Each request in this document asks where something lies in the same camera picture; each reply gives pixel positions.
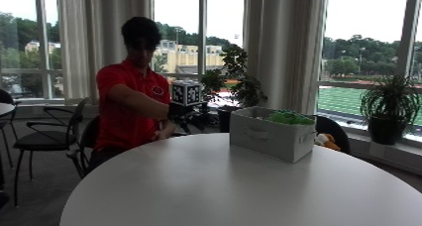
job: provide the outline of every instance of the plant pot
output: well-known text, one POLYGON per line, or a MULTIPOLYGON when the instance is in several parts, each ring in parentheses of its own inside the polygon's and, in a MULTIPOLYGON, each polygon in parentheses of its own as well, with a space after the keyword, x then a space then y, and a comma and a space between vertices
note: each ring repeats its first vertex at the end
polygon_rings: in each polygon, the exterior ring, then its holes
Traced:
POLYGON ((374 142, 382 145, 393 145, 403 136, 405 123, 396 119, 371 117, 367 131, 374 142))
POLYGON ((218 126, 220 133, 228 133, 228 116, 234 110, 240 109, 235 106, 223 105, 215 109, 218 114, 218 126))

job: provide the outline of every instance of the sky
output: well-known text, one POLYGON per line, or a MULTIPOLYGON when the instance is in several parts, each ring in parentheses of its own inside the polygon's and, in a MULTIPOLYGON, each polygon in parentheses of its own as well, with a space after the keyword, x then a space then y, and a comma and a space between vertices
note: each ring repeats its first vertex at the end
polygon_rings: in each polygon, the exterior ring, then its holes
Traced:
MULTIPOLYGON (((208 0, 207 8, 207 36, 227 39, 238 45, 242 40, 242 2, 208 0)), ((54 24, 57 0, 46 0, 45 5, 47 22, 54 24)), ((399 40, 404 5, 405 0, 328 0, 324 36, 347 40, 352 35, 362 35, 383 42, 399 40)), ((34 20, 34 0, 0 0, 0 12, 34 20)), ((198 16, 199 0, 154 1, 154 20, 182 27, 187 33, 198 32, 198 16)), ((416 41, 422 41, 422 32, 416 41)))
MULTIPOLYGON (((58 19, 57 0, 45 0, 46 21, 51 24, 58 19)), ((0 0, 0 12, 11 13, 14 17, 37 19, 35 0, 0 0)))

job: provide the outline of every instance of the curtain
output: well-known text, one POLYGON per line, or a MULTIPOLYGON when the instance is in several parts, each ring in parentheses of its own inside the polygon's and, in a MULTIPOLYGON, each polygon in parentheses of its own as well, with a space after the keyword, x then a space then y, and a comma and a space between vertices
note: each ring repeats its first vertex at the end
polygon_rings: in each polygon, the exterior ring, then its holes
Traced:
POLYGON ((247 67, 268 108, 315 112, 324 10, 326 0, 244 0, 247 67))
POLYGON ((65 104, 89 96, 83 0, 58 0, 65 104))
POLYGON ((126 55, 119 28, 133 16, 151 18, 151 0, 58 1, 65 104, 78 103, 85 96, 95 104, 95 73, 126 55))

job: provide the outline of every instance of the box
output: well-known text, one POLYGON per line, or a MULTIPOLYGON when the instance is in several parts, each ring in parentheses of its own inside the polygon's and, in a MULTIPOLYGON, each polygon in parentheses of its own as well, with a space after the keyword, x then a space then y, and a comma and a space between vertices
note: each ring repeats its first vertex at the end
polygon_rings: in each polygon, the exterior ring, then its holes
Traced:
POLYGON ((262 107, 232 111, 228 143, 287 163, 295 163, 312 151, 315 124, 286 125, 263 120, 272 112, 274 110, 262 107))
POLYGON ((176 80, 171 84, 173 103, 190 106, 202 103, 200 84, 191 80, 176 80))

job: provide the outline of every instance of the person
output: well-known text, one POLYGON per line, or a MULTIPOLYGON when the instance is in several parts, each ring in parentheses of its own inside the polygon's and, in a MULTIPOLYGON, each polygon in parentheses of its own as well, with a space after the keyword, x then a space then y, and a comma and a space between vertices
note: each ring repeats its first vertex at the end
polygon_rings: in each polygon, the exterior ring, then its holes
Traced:
POLYGON ((87 172, 119 153, 167 139, 170 92, 166 78, 149 66, 161 34, 154 21, 133 17, 121 27, 126 59, 95 75, 99 126, 87 172))

